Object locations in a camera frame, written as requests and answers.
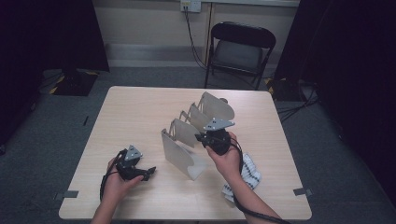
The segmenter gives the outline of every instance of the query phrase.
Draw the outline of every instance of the black folding chair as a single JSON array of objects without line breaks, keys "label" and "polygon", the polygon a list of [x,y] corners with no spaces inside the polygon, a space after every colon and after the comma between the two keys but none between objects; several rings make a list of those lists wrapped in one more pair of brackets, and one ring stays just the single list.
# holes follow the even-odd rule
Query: black folding chair
[{"label": "black folding chair", "polygon": [[210,34],[205,88],[209,70],[212,69],[214,75],[214,70],[218,69],[233,75],[254,77],[251,84],[257,79],[256,91],[275,44],[275,36],[267,29],[231,21],[216,24]]}]

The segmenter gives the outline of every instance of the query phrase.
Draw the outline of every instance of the chair backrest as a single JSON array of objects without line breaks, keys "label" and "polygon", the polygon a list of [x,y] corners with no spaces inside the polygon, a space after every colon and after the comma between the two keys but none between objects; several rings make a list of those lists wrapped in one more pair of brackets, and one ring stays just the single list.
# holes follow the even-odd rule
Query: chair backrest
[{"label": "chair backrest", "polygon": [[267,29],[242,23],[224,21],[213,26],[213,38],[251,45],[259,48],[272,49],[276,44],[275,36]]}]

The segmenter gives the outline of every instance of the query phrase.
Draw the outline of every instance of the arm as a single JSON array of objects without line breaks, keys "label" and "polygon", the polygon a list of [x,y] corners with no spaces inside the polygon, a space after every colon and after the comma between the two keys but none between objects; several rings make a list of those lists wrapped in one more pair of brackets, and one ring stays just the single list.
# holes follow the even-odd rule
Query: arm
[{"label": "arm", "polygon": [[[108,163],[107,169],[113,161],[114,159]],[[111,173],[113,172],[117,172],[115,167],[111,170]],[[110,175],[105,185],[102,201],[96,209],[91,224],[110,223],[119,202],[125,197],[129,189],[140,183],[142,179],[143,176],[140,175],[132,180],[124,181],[118,173]]]},{"label": "arm", "polygon": [[[233,133],[229,134],[233,140],[236,140],[236,136]],[[237,148],[230,147],[229,151],[222,156],[219,156],[210,147],[206,147],[206,150],[210,158],[215,162],[218,171],[233,189],[234,196],[244,207],[267,216],[280,218],[279,215],[245,183],[239,173],[239,152]],[[272,223],[247,214],[245,214],[245,217],[249,224]]]}]

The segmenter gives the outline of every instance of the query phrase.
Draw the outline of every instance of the wooden table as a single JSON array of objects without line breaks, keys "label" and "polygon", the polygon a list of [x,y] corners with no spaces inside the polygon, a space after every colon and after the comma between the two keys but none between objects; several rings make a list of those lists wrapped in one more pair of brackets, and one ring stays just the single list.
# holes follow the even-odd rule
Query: wooden table
[{"label": "wooden table", "polygon": [[233,132],[262,174],[255,189],[282,218],[309,219],[311,210],[302,188],[290,148],[272,97],[265,91],[226,91],[112,87],[107,94],[87,146],[68,190],[77,198],[65,198],[59,215],[65,219],[90,219],[99,204],[99,188],[108,161],[134,145],[144,158],[137,168],[157,166],[148,182],[141,182],[120,203],[114,218],[145,220],[237,220],[244,215],[221,193],[225,183],[205,149],[194,149],[208,167],[195,181],[167,161],[161,130],[169,130],[181,110],[198,104],[209,92],[226,98],[235,112]]}]

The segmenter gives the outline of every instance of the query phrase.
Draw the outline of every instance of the finger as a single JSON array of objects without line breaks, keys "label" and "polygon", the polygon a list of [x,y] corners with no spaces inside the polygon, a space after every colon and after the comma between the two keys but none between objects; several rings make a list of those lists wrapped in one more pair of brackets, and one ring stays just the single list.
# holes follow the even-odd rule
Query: finger
[{"label": "finger", "polygon": [[113,159],[111,159],[111,160],[108,162],[108,164],[107,164],[107,169],[110,168],[110,166],[113,164],[113,161],[114,161],[115,159],[116,159],[116,158],[113,158]]},{"label": "finger", "polygon": [[209,154],[209,156],[211,158],[213,158],[214,155],[217,155],[216,152],[211,147],[206,146],[205,148],[206,148],[207,154]]},{"label": "finger", "polygon": [[236,135],[235,135],[234,133],[228,132],[228,134],[230,135],[230,137],[231,137],[232,139],[234,139],[234,140],[236,141]]},{"label": "finger", "polygon": [[128,189],[130,189],[130,188],[134,187],[135,185],[139,184],[143,180],[143,178],[144,177],[142,175],[139,175],[133,179],[126,181],[125,183],[126,183]]},{"label": "finger", "polygon": [[227,153],[235,153],[235,152],[238,153],[238,151],[239,151],[238,148],[231,146],[231,147],[228,149],[228,152],[227,152]]}]

